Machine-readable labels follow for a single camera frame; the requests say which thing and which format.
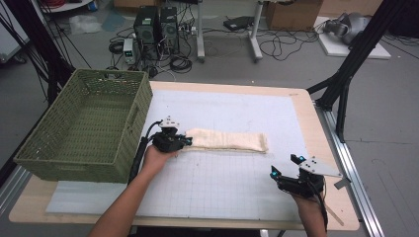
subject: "table leg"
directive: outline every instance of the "table leg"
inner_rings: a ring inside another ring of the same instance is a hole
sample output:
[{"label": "table leg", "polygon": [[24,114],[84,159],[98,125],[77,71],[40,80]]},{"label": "table leg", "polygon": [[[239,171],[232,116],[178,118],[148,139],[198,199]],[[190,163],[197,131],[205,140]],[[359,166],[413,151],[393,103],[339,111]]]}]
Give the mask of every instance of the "table leg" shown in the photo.
[{"label": "table leg", "polygon": [[203,0],[198,0],[198,28],[197,28],[197,54],[198,61],[204,62],[206,52],[204,49],[204,35],[203,35]]},{"label": "table leg", "polygon": [[253,24],[253,30],[251,32],[249,32],[250,42],[252,44],[253,51],[255,52],[255,62],[257,62],[258,60],[263,58],[261,49],[259,47],[259,43],[256,40],[256,34],[258,33],[259,20],[261,19],[262,8],[263,8],[263,1],[258,1],[257,5],[256,5],[256,12],[255,12],[255,20],[254,20],[254,24]]}]

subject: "computer tower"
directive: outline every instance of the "computer tower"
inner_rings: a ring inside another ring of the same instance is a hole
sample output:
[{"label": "computer tower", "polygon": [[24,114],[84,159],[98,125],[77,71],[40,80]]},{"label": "computer tower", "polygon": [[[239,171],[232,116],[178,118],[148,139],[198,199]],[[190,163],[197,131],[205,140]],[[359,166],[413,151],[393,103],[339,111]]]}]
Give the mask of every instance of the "computer tower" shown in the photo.
[{"label": "computer tower", "polygon": [[162,37],[164,39],[165,53],[179,53],[179,33],[177,9],[175,7],[164,7],[160,12],[160,24]]},{"label": "computer tower", "polygon": [[142,58],[158,59],[161,43],[161,27],[156,6],[140,6],[133,23],[136,40]]}]

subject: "person's hand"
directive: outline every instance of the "person's hand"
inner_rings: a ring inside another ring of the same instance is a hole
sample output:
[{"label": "person's hand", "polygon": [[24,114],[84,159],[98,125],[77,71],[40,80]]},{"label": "person's hand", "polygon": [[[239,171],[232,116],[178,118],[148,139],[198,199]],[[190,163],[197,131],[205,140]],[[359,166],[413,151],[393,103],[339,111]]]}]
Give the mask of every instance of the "person's hand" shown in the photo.
[{"label": "person's hand", "polygon": [[164,165],[166,164],[166,161],[175,155],[177,155],[178,152],[170,152],[170,153],[164,153],[161,152],[155,147],[154,145],[150,145],[147,147],[147,150],[145,151],[144,155],[144,163],[142,165],[142,169],[140,173],[146,174],[151,179],[159,173]]}]

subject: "wooden table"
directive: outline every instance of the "wooden table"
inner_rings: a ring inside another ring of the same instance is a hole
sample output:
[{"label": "wooden table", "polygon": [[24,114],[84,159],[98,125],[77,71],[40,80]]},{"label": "wooden table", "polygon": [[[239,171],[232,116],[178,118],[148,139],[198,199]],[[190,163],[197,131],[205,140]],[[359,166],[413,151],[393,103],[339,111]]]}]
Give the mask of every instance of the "wooden table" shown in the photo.
[{"label": "wooden table", "polygon": [[[321,157],[329,165],[337,167],[313,103],[305,90],[171,82],[151,82],[151,87],[153,89],[173,91],[218,92],[290,97],[293,101],[308,154],[310,156]],[[326,177],[326,183],[329,187],[329,189],[327,189],[326,196],[326,205],[329,213],[328,229],[357,230],[360,226],[359,221],[347,191],[345,189],[338,191],[332,186],[332,184],[338,181],[338,178]],[[20,195],[17,203],[13,207],[9,215],[10,220],[13,222],[27,223],[81,224],[93,224],[97,221],[99,215],[46,213],[46,207],[49,204],[52,194],[54,193],[56,185],[57,182],[42,181],[39,178],[32,176]],[[133,224],[213,228],[302,229],[302,225],[300,223],[280,221],[170,217],[137,217]]]}]

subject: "wicker basket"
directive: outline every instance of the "wicker basket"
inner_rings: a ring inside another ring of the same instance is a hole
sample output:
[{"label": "wicker basket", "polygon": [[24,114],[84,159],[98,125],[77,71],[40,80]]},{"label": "wicker basket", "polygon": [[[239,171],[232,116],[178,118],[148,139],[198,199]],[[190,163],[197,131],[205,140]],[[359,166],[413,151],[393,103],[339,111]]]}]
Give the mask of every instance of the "wicker basket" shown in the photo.
[{"label": "wicker basket", "polygon": [[151,98],[144,72],[76,70],[14,160],[43,180],[126,183]]}]

